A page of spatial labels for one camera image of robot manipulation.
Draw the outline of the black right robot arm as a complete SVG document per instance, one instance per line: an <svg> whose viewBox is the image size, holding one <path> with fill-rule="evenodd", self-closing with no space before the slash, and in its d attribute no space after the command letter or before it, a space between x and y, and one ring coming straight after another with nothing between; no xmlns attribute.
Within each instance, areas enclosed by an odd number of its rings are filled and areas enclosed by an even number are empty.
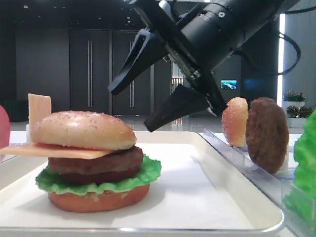
<svg viewBox="0 0 316 237"><path fill-rule="evenodd" d="M133 0L131 4L146 28L138 32L109 91L119 94L164 57L179 66L190 84L190 87L177 86L145 120L149 131L204 110L220 115L227 105L211 71L268 21L285 11L282 0L214 0L208 5L196 5L175 22L154 0Z"/></svg>

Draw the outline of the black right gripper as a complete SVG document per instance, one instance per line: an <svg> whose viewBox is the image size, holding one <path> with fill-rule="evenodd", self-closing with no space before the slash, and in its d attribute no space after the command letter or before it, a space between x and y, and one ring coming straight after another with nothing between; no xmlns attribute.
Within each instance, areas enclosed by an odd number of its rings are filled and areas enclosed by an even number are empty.
<svg viewBox="0 0 316 237"><path fill-rule="evenodd" d="M144 121L147 130L153 132L169 122L206 109L216 116L221 115L227 105L210 69L181 31L201 12L202 4L196 4L177 23L155 0L133 0L131 4L153 33L148 29L141 29L137 33L127 59L108 90L113 95L121 93L147 68L168 54L186 76L190 87L177 86Z"/></svg>

